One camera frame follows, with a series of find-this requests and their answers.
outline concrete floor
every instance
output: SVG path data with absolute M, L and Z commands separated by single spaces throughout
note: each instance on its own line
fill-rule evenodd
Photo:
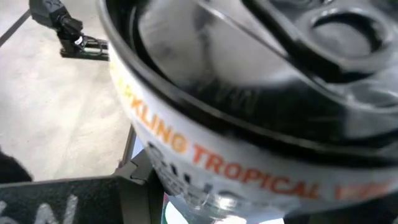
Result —
M 84 32 L 105 39 L 96 0 L 62 0 Z M 0 35 L 28 0 L 0 0 Z M 31 18 L 0 47 L 0 145 L 35 180 L 112 173 L 129 131 L 107 62 L 61 58 L 54 31 Z

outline black metal stand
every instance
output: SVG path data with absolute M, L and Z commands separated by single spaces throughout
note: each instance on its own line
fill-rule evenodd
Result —
M 108 43 L 105 40 L 94 39 L 91 37 L 83 38 L 83 47 L 79 48 L 78 45 L 74 44 L 70 39 L 62 39 L 58 35 L 62 44 L 60 51 L 61 57 L 63 58 L 77 58 L 77 59 L 88 59 L 88 60 L 102 60 L 108 61 L 109 55 L 105 50 L 108 50 Z M 92 52 L 90 49 L 99 49 L 99 52 Z

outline printed label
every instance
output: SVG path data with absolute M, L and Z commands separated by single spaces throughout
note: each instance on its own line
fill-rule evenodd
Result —
M 194 187 L 202 193 L 238 195 L 263 207 L 317 208 L 325 202 L 356 203 L 398 188 L 396 168 L 315 166 L 224 138 L 166 105 L 136 80 L 111 47 L 109 54 L 123 107 L 142 142 L 161 152 L 163 159 L 151 153 L 152 162 L 162 181 L 173 186 L 173 194 Z

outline black object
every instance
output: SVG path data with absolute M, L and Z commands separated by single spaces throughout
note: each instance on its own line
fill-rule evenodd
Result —
M 13 157 L 5 155 L 0 146 L 0 184 L 30 181 L 29 173 Z
M 142 151 L 108 177 L 0 185 L 0 223 L 158 224 L 163 199 Z
M 105 40 L 84 35 L 83 23 L 74 19 L 59 0 L 30 0 L 30 13 L 33 20 L 40 25 L 57 31 L 62 45 L 60 54 L 65 58 L 80 58 L 91 60 L 108 60 L 108 49 Z M 99 49 L 93 52 L 87 49 Z

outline gray floor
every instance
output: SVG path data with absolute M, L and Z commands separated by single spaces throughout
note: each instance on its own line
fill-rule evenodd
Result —
M 86 34 L 105 39 L 96 0 L 63 0 Z M 0 0 L 0 35 L 28 8 Z M 129 122 L 107 62 L 64 59 L 55 32 L 29 18 L 0 47 L 0 145 L 35 180 L 106 175 L 123 155 Z

